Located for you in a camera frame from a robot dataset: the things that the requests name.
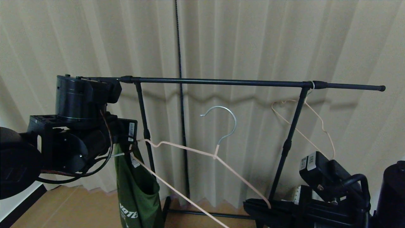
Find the curtain fold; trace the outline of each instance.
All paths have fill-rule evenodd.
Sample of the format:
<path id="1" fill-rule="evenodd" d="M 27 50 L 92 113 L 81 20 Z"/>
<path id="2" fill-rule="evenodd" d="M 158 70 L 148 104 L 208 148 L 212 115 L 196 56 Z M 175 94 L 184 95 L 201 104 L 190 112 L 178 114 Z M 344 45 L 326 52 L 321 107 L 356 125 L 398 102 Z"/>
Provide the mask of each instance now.
<path id="1" fill-rule="evenodd" d="M 29 116 L 54 113 L 56 75 L 178 77 L 174 1 L 0 2 L 1 124 L 24 131 Z M 382 173 L 405 152 L 405 3 L 401 1 L 177 1 L 185 78 L 309 81 L 386 85 L 385 92 L 315 90 L 308 103 L 325 122 L 336 160 L 369 178 L 372 196 Z M 122 84 L 108 110 L 143 126 L 135 86 Z M 181 144 L 179 85 L 142 84 L 152 141 Z M 289 125 L 271 110 L 298 88 L 184 85 L 188 146 L 214 152 L 266 195 Z M 275 104 L 291 120 L 294 103 Z M 321 122 L 304 108 L 297 128 L 331 158 Z M 146 147 L 140 144 L 143 157 Z M 302 184 L 299 161 L 313 152 L 295 134 L 276 196 Z M 181 149 L 153 149 L 156 172 L 185 192 Z M 213 161 L 188 152 L 191 199 L 236 207 L 258 196 Z M 116 188 L 114 163 L 68 186 Z M 171 195 L 161 184 L 160 197 Z"/>

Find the black cylinder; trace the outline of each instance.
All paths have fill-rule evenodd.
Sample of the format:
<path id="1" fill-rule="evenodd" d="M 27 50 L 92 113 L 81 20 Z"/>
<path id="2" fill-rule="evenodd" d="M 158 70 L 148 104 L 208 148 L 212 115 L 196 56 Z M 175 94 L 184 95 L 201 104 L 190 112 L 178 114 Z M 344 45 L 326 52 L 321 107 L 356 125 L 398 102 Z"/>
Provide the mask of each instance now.
<path id="1" fill-rule="evenodd" d="M 58 75 L 55 112 L 70 122 L 97 121 L 105 112 L 109 88 L 106 83 Z"/>
<path id="2" fill-rule="evenodd" d="M 405 161 L 385 169 L 375 216 L 376 227 L 405 227 Z"/>

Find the wooden floor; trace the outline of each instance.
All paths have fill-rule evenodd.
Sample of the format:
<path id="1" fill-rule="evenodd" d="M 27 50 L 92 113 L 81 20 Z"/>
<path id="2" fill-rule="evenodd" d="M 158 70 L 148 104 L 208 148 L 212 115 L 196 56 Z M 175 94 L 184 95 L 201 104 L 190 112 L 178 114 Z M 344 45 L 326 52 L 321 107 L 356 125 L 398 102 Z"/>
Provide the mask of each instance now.
<path id="1" fill-rule="evenodd" d="M 246 215 L 243 209 L 235 209 L 223 202 L 212 207 L 208 201 L 199 202 L 199 206 L 209 212 Z M 171 208 L 180 209 L 178 201 Z M 229 227 L 254 228 L 253 220 L 218 218 Z M 88 191 L 82 187 L 61 186 L 43 195 L 12 228 L 120 228 L 117 193 L 105 193 L 100 189 Z M 185 227 L 221 227 L 205 215 L 186 215 L 169 213 L 167 228 Z"/>

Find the brown tile floor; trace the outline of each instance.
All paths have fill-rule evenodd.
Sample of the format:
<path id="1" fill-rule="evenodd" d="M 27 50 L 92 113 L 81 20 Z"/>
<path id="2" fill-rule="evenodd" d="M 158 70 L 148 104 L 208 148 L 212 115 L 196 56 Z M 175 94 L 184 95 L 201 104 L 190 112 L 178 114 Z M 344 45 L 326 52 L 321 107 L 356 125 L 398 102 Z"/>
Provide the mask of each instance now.
<path id="1" fill-rule="evenodd" d="M 118 198 L 115 192 L 105 193 L 100 189 L 88 191 L 82 187 L 61 186 L 43 195 L 12 228 L 120 228 Z M 223 202 L 212 207 L 208 201 L 199 206 L 210 212 L 242 214 L 243 209 L 235 209 Z M 174 209 L 180 209 L 178 201 L 172 202 Z M 218 218 L 229 227 L 254 228 L 253 220 Z M 221 227 L 208 216 L 169 213 L 167 228 Z"/>

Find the sticker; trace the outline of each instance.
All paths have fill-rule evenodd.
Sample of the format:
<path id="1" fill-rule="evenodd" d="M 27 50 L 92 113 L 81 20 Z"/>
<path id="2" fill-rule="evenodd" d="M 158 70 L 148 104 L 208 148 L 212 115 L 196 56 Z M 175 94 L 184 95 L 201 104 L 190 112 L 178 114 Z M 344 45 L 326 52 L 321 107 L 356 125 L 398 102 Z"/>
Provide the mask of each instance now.
<path id="1" fill-rule="evenodd" d="M 313 152 L 312 154 L 310 154 L 308 156 L 308 166 L 307 166 L 307 170 L 313 170 L 314 168 L 316 168 L 316 152 Z"/>
<path id="2" fill-rule="evenodd" d="M 135 160 L 135 158 L 133 158 L 132 156 L 131 156 L 131 162 L 132 162 L 132 165 L 134 166 L 134 168 L 136 168 L 136 167 L 138 167 L 138 166 L 141 165 L 141 164 L 140 164 L 137 160 Z"/>
<path id="3" fill-rule="evenodd" d="M 135 123 L 129 123 L 129 132 L 128 132 L 128 135 L 133 137 L 134 134 L 135 134 Z M 133 142 L 134 139 L 128 137 L 128 141 Z"/>
<path id="4" fill-rule="evenodd" d="M 300 171 L 305 169 L 307 167 L 307 157 L 304 157 L 303 159 L 301 159 L 301 164 L 300 164 Z"/>

